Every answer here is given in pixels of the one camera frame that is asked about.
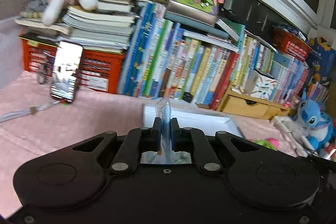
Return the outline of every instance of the smartphone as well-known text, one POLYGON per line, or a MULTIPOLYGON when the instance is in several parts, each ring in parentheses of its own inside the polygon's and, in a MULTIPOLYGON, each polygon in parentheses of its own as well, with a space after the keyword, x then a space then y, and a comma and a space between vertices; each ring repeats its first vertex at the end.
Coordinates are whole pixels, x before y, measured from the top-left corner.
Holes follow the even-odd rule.
POLYGON ((53 99, 64 100, 68 104, 74 100, 82 53, 83 47, 76 43, 65 41, 59 43, 50 88, 53 99))

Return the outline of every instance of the white cable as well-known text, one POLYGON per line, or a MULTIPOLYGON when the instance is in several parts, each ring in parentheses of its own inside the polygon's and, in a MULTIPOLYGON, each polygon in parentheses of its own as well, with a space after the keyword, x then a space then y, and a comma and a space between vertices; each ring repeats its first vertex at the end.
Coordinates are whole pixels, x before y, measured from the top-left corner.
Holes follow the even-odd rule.
POLYGON ((50 101, 46 104, 39 105, 37 107, 30 107, 30 108, 25 108, 24 110, 21 110, 21 111, 9 112, 0 117, 0 122, 9 121, 9 120, 20 118, 20 117, 27 116, 30 114, 34 115, 36 112, 46 110, 50 107, 53 107, 54 105, 58 103, 60 103, 60 101, 50 101))

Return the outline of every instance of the drawer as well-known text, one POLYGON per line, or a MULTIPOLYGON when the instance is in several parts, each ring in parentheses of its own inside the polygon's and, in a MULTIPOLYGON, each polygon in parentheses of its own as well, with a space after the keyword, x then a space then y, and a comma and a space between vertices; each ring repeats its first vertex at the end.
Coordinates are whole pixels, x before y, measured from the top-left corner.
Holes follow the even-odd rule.
POLYGON ((267 113, 268 108, 268 105, 255 102, 253 100, 245 100, 234 96, 228 96, 222 111, 230 114, 263 118, 267 113))

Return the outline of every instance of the metal screw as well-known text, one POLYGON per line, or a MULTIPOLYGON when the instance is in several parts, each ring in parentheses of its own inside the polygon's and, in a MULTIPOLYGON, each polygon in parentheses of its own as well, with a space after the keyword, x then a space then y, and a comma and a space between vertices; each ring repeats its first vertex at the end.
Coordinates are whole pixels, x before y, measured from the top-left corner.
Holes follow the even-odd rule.
POLYGON ((310 221, 309 217, 308 216, 302 216, 299 220, 299 223, 300 224, 308 224, 310 221))
POLYGON ((115 171, 125 171, 128 168, 128 164, 124 162, 117 162, 112 165, 112 169, 115 171))
POLYGON ((215 162, 208 162, 204 165, 204 169, 207 171, 217 171, 221 166, 215 162))
POLYGON ((32 216, 25 216, 23 220, 26 224, 33 224, 35 222, 35 219, 32 216))

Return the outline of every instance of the red plastic crate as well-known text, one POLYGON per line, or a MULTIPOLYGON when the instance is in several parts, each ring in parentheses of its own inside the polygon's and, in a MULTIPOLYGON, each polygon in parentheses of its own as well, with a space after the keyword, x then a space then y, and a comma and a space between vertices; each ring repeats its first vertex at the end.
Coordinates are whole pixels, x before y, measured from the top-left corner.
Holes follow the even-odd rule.
MULTIPOLYGON (((33 47, 31 45, 28 45, 28 41, 26 39, 21 38, 21 40, 23 48, 24 70, 37 72, 39 64, 43 61, 46 61, 46 58, 42 51, 48 52, 51 55, 56 55, 56 47, 45 45, 42 43, 39 43, 37 47, 33 47)), ((83 62, 80 68, 82 71, 82 74, 80 76, 81 85, 88 86, 88 75, 105 78, 108 80, 107 91, 97 89, 93 90, 116 94, 122 61, 124 57, 125 54, 112 54, 107 52, 84 50, 83 62)))
POLYGON ((306 60, 311 51, 311 47, 295 35, 280 29, 273 30, 272 41, 277 49, 294 56, 302 62, 306 60))

